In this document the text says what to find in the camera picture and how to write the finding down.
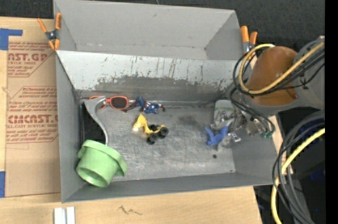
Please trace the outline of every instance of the wooden table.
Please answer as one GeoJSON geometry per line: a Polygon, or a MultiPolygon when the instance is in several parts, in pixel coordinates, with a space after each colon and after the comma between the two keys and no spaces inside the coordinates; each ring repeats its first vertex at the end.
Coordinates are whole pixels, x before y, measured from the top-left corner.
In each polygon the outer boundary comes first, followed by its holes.
{"type": "MultiPolygon", "coordinates": [[[[31,20],[0,17],[0,25],[8,24],[7,29],[17,29],[27,21],[31,20]]],[[[5,170],[6,66],[7,51],[0,51],[0,171],[5,170]]],[[[280,133],[276,133],[277,147],[280,142],[280,133]]],[[[76,224],[262,223],[251,186],[75,203],[60,200],[59,193],[2,198],[0,223],[53,223],[53,209],[57,207],[74,207],[76,224]]]]}

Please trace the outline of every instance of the blue tape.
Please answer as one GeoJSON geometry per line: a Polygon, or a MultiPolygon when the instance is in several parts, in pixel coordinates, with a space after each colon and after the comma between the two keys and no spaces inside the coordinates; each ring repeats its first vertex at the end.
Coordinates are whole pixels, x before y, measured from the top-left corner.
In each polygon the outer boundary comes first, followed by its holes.
{"type": "Polygon", "coordinates": [[[8,50],[9,36],[22,36],[22,30],[0,29],[0,50],[8,50]]]}
{"type": "Polygon", "coordinates": [[[5,197],[5,172],[0,171],[0,198],[5,197]]]}

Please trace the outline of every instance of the black tire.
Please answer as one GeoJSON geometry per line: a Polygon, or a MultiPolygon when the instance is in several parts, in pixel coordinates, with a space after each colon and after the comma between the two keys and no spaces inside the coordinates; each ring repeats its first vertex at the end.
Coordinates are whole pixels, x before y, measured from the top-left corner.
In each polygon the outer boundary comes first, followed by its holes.
{"type": "Polygon", "coordinates": [[[147,143],[149,145],[153,145],[155,141],[157,141],[157,139],[158,139],[158,135],[156,133],[151,133],[149,137],[147,138],[147,143]]]}
{"type": "Polygon", "coordinates": [[[156,125],[150,125],[149,129],[155,132],[157,130],[157,126],[156,125]]]}
{"type": "Polygon", "coordinates": [[[169,133],[169,129],[166,127],[162,127],[158,133],[159,138],[165,138],[169,133]]]}

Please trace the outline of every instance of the metal bracket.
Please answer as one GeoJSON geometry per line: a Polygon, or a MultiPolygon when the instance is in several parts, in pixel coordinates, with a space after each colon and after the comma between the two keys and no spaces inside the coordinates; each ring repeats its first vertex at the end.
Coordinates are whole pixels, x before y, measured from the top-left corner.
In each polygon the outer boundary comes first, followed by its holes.
{"type": "Polygon", "coordinates": [[[106,96],[100,96],[100,97],[96,97],[96,98],[84,101],[84,105],[85,105],[88,113],[93,118],[93,120],[101,127],[101,129],[102,129],[102,131],[103,131],[103,133],[106,137],[105,144],[108,145],[108,141],[109,141],[108,131],[107,131],[105,125],[103,124],[103,122],[97,116],[97,110],[105,104],[106,104],[106,96]]]}

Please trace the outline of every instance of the yellow cable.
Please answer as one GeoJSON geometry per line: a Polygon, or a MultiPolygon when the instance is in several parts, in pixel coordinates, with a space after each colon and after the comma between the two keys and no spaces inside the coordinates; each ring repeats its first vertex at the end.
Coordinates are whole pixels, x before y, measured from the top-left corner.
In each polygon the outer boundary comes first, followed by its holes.
{"type": "Polygon", "coordinates": [[[239,74],[238,74],[238,81],[239,84],[241,86],[241,88],[248,92],[250,91],[251,94],[256,95],[256,94],[261,94],[262,92],[265,92],[269,89],[271,89],[272,87],[274,87],[275,85],[277,85],[278,83],[280,83],[282,80],[284,80],[293,70],[295,70],[303,61],[305,61],[308,57],[310,57],[313,53],[315,53],[318,49],[320,49],[322,46],[324,45],[324,42],[321,42],[319,45],[317,45],[316,47],[314,47],[313,49],[311,49],[309,52],[307,52],[300,60],[298,60],[294,65],[292,65],[282,76],[280,76],[278,79],[276,79],[274,82],[272,82],[270,85],[260,89],[260,90],[250,90],[249,88],[247,88],[242,80],[242,75],[243,75],[243,69],[244,69],[244,65],[246,63],[246,61],[248,60],[248,58],[251,57],[251,55],[258,49],[261,48],[265,48],[265,47],[273,47],[273,44],[261,44],[258,45],[256,47],[254,47],[253,49],[251,49],[248,54],[244,57],[241,67],[239,69],[239,74]]]}
{"type": "MultiPolygon", "coordinates": [[[[315,134],[313,134],[311,137],[309,137],[306,141],[304,141],[302,144],[300,144],[297,149],[295,149],[292,154],[287,158],[285,163],[281,167],[281,172],[284,173],[286,171],[286,168],[290,165],[290,163],[295,159],[295,157],[306,147],[308,146],[312,141],[314,141],[316,138],[319,138],[325,133],[325,128],[317,131],[315,134]]],[[[279,178],[276,177],[276,185],[279,184],[279,178]]],[[[273,213],[274,220],[277,224],[282,224],[281,220],[278,217],[277,207],[276,207],[276,196],[277,196],[277,190],[275,187],[273,187],[273,190],[271,192],[271,211],[273,213]]]]}

